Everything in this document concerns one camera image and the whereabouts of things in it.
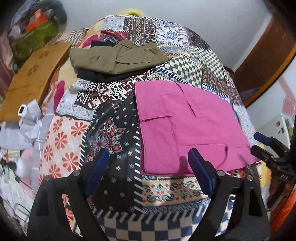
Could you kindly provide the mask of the orange box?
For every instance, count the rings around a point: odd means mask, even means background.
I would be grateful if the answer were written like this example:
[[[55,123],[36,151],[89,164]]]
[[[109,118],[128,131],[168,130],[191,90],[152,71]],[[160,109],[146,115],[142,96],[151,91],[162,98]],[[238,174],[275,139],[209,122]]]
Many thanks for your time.
[[[26,32],[29,33],[36,27],[39,27],[48,20],[48,17],[43,14],[42,9],[38,9],[34,12],[34,15],[30,18],[28,25],[26,26]]]

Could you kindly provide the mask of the grey neck pillow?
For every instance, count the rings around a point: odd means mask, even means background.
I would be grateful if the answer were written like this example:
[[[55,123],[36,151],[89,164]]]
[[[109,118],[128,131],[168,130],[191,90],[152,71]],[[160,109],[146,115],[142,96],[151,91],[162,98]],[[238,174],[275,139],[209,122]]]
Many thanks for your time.
[[[47,9],[51,9],[54,12],[54,16],[61,24],[67,23],[67,14],[63,4],[59,0],[47,0],[44,1],[44,5]]]

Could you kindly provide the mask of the black folded garment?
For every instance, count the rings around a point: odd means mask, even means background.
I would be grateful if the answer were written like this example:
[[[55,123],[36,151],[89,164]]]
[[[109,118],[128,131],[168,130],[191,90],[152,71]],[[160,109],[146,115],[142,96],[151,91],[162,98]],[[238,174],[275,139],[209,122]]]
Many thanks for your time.
[[[94,81],[98,83],[112,83],[115,81],[121,81],[125,80],[127,78],[130,78],[132,76],[137,76],[146,73],[147,71],[152,70],[153,67],[141,69],[133,72],[123,73],[123,74],[106,74],[106,73],[99,73],[87,69],[77,69],[77,77],[88,80],[88,81]]]

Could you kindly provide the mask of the white cabinet with stickers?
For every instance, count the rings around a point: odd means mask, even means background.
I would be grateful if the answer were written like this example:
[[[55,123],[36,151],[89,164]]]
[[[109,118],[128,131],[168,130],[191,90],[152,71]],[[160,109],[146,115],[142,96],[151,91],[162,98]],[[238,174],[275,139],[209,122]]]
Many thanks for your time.
[[[280,113],[256,131],[267,137],[274,137],[290,148],[290,132],[293,124],[294,120],[291,116]]]

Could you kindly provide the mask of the patchwork patterned bedspread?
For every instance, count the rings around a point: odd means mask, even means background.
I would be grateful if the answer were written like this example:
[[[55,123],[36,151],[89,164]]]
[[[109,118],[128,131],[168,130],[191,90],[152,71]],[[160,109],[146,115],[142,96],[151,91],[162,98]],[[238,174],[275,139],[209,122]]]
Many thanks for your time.
[[[90,206],[110,240],[188,240],[210,202],[189,166],[197,149],[232,177],[266,176],[250,154],[255,129],[230,74],[195,32],[167,20],[110,15],[81,38],[126,47],[157,47],[164,64],[120,81],[80,77],[70,60],[58,71],[65,84],[39,164],[66,177],[100,149],[110,163]]]

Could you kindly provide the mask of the pink pants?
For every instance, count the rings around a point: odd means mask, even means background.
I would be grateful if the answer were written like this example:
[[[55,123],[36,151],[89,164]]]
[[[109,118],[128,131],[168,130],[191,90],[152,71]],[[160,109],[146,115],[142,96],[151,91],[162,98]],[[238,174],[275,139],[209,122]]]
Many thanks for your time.
[[[161,80],[136,82],[134,92],[143,174],[191,176],[191,149],[218,170],[256,162],[233,107],[218,95]]]

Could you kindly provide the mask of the white grey cloth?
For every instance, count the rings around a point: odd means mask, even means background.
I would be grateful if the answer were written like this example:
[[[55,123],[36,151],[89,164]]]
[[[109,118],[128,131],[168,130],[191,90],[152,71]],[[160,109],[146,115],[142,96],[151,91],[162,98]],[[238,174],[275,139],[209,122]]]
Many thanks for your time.
[[[32,157],[28,159],[29,180],[33,192],[39,188],[39,165],[45,147],[46,136],[54,115],[54,101],[50,100],[43,114],[37,101],[31,101],[22,108],[21,119],[3,122],[1,127],[1,148],[8,151],[32,148]]]

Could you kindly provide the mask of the green storage box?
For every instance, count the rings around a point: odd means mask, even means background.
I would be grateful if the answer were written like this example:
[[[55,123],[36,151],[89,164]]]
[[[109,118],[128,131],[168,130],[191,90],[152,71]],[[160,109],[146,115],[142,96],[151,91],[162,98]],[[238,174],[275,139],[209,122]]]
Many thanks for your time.
[[[44,47],[58,33],[57,23],[54,20],[48,20],[20,38],[10,37],[14,60],[26,61],[35,50]]]

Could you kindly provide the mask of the yellow round object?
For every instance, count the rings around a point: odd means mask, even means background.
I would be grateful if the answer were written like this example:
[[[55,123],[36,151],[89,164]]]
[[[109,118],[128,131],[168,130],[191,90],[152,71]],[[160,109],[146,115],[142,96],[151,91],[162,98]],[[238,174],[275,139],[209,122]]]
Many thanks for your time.
[[[144,13],[138,9],[127,9],[127,10],[124,10],[121,14],[133,15],[133,16],[144,16]]]

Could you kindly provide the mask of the wooden door frame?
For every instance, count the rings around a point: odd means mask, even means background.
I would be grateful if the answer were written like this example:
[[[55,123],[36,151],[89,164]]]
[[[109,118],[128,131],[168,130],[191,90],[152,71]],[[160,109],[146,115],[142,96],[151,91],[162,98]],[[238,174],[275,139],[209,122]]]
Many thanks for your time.
[[[245,106],[255,102],[281,76],[295,56],[295,31],[280,15],[271,18],[247,58],[234,72],[239,93],[249,93]]]

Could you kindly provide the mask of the olive green folded pants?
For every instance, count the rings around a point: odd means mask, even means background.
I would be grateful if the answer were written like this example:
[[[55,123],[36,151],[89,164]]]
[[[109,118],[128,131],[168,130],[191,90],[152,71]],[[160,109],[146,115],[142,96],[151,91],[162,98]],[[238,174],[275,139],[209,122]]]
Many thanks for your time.
[[[74,68],[110,75],[153,68],[168,60],[166,54],[157,48],[156,43],[137,46],[127,39],[113,47],[95,46],[70,51],[70,61]]]

